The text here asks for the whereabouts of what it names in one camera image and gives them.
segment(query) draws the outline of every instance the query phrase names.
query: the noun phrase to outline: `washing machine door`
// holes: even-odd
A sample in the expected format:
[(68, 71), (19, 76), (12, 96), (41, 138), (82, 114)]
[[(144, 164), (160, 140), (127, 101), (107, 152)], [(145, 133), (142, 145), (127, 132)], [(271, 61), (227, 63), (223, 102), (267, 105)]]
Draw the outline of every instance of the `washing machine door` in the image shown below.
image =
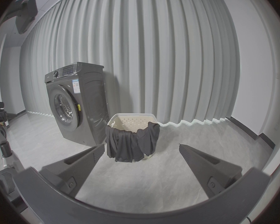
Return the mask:
[(67, 131), (74, 131), (79, 124), (77, 106), (62, 85), (54, 86), (49, 92), (49, 103), (56, 122)]

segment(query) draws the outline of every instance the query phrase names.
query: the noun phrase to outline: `gray curtain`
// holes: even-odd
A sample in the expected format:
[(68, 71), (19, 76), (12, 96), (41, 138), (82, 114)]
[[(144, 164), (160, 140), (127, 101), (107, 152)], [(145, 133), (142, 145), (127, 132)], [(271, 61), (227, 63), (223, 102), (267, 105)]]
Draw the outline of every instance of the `gray curtain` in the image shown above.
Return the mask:
[(212, 120), (235, 103), (238, 44), (223, 0), (61, 0), (21, 48), (26, 110), (51, 114), (44, 75), (76, 61), (105, 67), (110, 117)]

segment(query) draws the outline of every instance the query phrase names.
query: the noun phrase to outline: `laundry basket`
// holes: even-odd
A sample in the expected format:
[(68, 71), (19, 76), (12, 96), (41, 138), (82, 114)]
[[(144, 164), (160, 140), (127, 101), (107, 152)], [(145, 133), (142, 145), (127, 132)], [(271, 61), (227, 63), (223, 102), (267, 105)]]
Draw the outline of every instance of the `laundry basket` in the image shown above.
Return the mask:
[[(136, 133), (138, 129), (147, 128), (148, 122), (157, 123), (157, 119), (153, 114), (119, 113), (113, 115), (108, 125), (112, 128)], [(144, 155), (144, 158), (148, 159), (151, 156), (152, 154), (149, 156)]]

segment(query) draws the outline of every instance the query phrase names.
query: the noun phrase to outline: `washing machine control panel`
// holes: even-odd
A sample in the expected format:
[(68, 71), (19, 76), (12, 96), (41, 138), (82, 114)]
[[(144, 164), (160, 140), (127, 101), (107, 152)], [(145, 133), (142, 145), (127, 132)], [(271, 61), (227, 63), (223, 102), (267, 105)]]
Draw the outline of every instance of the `washing machine control panel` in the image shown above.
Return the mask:
[(77, 72), (77, 63), (64, 66), (54, 71), (53, 76), (56, 78), (67, 77), (74, 75)]

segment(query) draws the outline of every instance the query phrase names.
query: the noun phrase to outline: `clothes draped over basket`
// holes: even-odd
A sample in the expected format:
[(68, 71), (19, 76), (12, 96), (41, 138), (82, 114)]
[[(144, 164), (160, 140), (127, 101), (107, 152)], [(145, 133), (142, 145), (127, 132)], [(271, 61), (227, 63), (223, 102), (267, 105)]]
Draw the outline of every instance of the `clothes draped over basket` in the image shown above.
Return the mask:
[(116, 162), (136, 162), (149, 156), (156, 150), (160, 125), (148, 122), (148, 127), (138, 129), (136, 133), (106, 126), (107, 155)]

